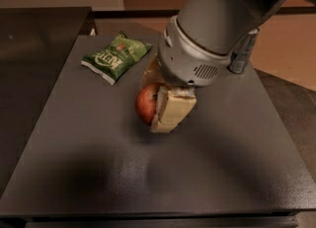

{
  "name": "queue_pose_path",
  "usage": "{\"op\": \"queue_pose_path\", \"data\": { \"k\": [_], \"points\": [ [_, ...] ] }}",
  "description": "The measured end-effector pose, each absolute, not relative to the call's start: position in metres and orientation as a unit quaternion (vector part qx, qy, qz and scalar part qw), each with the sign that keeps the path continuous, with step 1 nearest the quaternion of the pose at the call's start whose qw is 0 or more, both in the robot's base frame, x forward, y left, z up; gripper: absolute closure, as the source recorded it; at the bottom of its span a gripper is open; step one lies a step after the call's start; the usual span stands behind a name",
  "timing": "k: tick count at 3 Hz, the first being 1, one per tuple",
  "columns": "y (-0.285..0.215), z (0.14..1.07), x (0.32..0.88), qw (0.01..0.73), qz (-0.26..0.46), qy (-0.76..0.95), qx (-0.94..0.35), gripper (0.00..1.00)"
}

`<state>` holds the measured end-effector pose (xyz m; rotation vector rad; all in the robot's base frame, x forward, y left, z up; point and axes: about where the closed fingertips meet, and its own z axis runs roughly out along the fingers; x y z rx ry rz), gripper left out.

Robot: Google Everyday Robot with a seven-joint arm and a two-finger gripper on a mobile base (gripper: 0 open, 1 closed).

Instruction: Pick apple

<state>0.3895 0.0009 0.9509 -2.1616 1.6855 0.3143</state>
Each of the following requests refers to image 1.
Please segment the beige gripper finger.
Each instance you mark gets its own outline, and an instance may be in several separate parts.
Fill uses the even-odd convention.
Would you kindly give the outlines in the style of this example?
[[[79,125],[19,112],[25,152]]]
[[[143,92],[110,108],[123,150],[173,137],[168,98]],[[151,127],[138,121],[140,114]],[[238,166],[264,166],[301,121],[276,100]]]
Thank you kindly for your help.
[[[149,60],[145,71],[143,72],[142,78],[139,83],[140,88],[152,83],[164,83],[165,80],[162,76],[161,66],[158,60],[158,54],[154,53],[152,58]]]
[[[161,86],[150,131],[153,133],[171,132],[190,113],[196,102],[194,87]]]

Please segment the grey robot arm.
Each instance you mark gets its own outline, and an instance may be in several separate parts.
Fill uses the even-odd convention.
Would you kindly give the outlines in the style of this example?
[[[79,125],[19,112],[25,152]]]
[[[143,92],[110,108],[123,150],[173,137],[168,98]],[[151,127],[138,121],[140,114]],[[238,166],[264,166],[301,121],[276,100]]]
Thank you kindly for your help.
[[[167,133],[177,127],[197,102],[195,88],[212,84],[239,43],[284,1],[187,0],[168,23],[141,80],[143,86],[158,86],[150,130]]]

